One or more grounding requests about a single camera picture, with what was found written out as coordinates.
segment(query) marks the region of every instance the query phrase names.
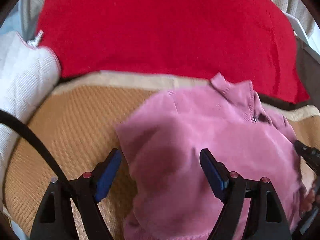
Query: beige fabric trim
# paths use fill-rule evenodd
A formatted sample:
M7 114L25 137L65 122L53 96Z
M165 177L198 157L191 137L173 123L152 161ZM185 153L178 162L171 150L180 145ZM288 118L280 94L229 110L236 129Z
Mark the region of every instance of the beige fabric trim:
M265 103L262 103L262 106L267 109L272 109L274 111L281 113L285 118L293 122L298 122L312 116L320 115L318 108L316 108L315 106L309 106L309 105L303 106L299 109L292 110L292 111L284 111Z
M55 88L53 95L59 95L80 86L111 86L137 88L145 90L162 90L181 87L206 85L207 79L187 78L165 74L137 74L116 71L100 71L87 74Z

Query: black cable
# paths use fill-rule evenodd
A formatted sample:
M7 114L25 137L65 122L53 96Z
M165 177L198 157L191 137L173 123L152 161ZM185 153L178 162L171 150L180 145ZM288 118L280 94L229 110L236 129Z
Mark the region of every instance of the black cable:
M22 123L19 119L14 117L13 115L0 110L0 123L8 126L16 133L18 133L21 137L25 138L25 140L30 143L30 145L41 155L41 157L45 160L45 162L50 166L53 172L58 176L60 179L63 189L67 191L73 201L76 201L76 191L70 185L67 177L64 175L62 169L57 164L55 159L52 157L48 149L44 146L44 144L40 141L40 139L31 131L28 126Z

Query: pink shirt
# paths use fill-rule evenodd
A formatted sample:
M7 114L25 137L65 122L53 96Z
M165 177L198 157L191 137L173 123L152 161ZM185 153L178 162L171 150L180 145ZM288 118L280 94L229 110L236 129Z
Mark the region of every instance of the pink shirt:
M203 148L245 179L270 178L290 226L299 220L303 186L292 127L262 108L250 81L231 84L217 74L211 83L157 93L116 129L138 188L126 240L207 239L223 204L201 169ZM241 239L249 204L234 239Z

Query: white quilted fabric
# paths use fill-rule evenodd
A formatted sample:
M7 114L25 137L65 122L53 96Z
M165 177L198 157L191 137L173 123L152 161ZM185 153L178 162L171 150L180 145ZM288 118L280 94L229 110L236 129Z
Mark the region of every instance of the white quilted fabric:
M27 123L60 76L49 48L27 45L17 32L0 36L0 109ZM0 209L5 171L18 135L0 124Z

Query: red cloth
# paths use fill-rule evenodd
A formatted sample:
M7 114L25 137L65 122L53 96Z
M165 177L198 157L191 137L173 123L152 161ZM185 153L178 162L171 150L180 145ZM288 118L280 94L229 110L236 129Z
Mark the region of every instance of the red cloth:
M166 73L237 83L308 99L295 69L289 21L270 0L46 0L41 45L62 76L98 70Z

